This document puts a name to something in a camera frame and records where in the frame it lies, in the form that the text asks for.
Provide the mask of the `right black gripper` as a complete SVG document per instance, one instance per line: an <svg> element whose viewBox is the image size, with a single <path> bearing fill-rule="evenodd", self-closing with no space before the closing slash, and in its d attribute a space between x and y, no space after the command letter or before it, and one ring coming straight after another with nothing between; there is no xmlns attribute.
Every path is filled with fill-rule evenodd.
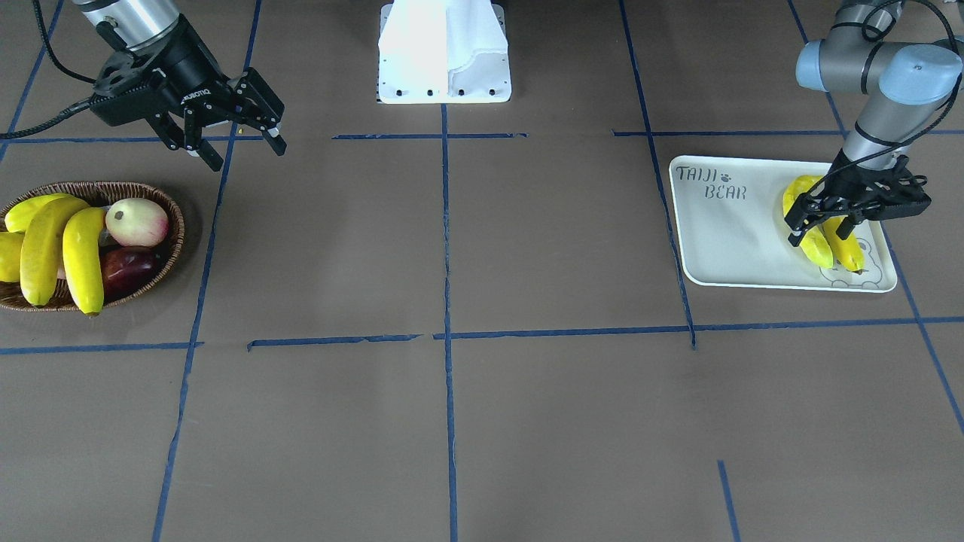
<svg viewBox="0 0 964 542"><path fill-rule="evenodd" d="M280 135L285 103L255 68L228 79L185 15L165 15L153 35L125 40L124 53L147 58L166 73L166 112L154 115L154 132L173 151L186 150L220 172L224 158L203 137L202 126L233 120L257 129L278 157L287 150ZM178 126L175 114L184 120Z"/></svg>

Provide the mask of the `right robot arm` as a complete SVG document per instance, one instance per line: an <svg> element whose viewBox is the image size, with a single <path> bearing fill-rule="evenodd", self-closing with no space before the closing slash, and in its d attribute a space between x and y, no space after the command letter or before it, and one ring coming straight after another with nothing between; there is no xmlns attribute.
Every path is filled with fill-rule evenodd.
<svg viewBox="0 0 964 542"><path fill-rule="evenodd" d="M223 158L203 137L222 123L255 128L275 154L285 104L253 68L227 76L172 1L79 1L111 56L93 83L90 110L107 126L143 120L170 150L219 171Z"/></svg>

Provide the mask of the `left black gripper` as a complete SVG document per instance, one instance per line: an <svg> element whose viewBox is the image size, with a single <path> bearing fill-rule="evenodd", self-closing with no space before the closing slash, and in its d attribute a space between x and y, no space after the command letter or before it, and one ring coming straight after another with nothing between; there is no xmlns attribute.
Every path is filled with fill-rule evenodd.
<svg viewBox="0 0 964 542"><path fill-rule="evenodd" d="M832 239L844 242L864 220L885 221L923 213L931 203L925 192L925 175L913 175L909 158L901 154L888 169L866 169L840 151L828 175L824 196L804 192L793 200L784 221L789 227L788 243L799 247L804 237L831 216Z"/></svg>

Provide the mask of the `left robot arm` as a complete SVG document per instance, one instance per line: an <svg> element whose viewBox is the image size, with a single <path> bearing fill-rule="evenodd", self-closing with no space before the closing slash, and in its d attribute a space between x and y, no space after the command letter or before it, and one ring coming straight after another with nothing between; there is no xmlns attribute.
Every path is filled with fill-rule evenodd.
<svg viewBox="0 0 964 542"><path fill-rule="evenodd" d="M840 218L847 238L865 221L923 213L926 178L907 166L909 147L946 117L962 85L962 38L934 14L946 34L934 42L889 42L902 1L843 1L826 38L810 42L796 65L800 86L861 93L867 103L828 172L785 213L789 243Z"/></svg>

